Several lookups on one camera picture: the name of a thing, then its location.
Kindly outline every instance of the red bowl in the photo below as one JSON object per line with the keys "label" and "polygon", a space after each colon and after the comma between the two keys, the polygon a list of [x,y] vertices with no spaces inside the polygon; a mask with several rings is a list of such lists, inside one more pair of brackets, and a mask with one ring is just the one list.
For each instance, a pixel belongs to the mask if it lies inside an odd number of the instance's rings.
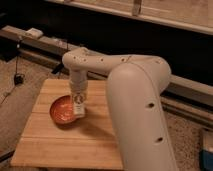
{"label": "red bowl", "polygon": [[57,124],[67,124],[76,120],[73,103],[69,95],[58,98],[50,107],[50,116]]}

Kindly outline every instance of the wooden surface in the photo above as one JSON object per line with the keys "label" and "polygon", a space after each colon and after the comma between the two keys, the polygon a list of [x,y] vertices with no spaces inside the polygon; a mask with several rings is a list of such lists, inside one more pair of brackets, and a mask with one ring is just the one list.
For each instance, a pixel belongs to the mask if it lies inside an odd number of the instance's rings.
{"label": "wooden surface", "polygon": [[58,127],[51,120],[49,109],[57,98],[70,94],[68,80],[46,80],[12,166],[122,170],[104,90],[104,81],[89,81],[86,117]]}
{"label": "wooden surface", "polygon": [[46,0],[213,35],[212,0],[142,0],[132,15],[134,0]]}

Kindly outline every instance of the floor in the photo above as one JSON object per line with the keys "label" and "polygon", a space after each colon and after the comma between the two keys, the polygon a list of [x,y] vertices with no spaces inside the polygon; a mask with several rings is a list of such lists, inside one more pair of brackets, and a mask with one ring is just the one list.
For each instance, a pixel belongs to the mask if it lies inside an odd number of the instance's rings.
{"label": "floor", "polygon": [[[25,75],[25,80],[24,84],[13,89],[14,72],[15,59],[8,63],[0,60],[0,155],[15,149],[43,81],[58,77],[51,74],[49,68],[19,58],[18,72]],[[61,74],[60,78],[68,78],[68,76]],[[199,171],[199,131],[203,126],[171,113],[165,112],[165,116],[180,171]],[[10,160],[0,163],[0,170],[42,170],[10,167],[9,163]]]}

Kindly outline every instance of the wooden cutting board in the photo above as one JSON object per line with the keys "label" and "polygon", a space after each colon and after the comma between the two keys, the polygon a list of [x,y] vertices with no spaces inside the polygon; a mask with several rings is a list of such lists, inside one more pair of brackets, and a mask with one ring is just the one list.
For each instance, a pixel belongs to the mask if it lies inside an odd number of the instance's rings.
{"label": "wooden cutting board", "polygon": [[66,126],[49,109],[69,95],[68,80],[47,79],[12,158],[12,166],[122,170],[105,99],[105,81],[89,81],[86,117]]}

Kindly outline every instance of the dark background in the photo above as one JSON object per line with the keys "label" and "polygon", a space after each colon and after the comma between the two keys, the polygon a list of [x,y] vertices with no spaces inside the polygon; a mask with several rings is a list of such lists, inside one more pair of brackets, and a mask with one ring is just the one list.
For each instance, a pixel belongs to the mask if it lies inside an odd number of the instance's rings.
{"label": "dark background", "polygon": [[106,54],[150,54],[167,60],[173,74],[213,85],[213,36],[136,21],[43,0],[4,0],[5,23]]}

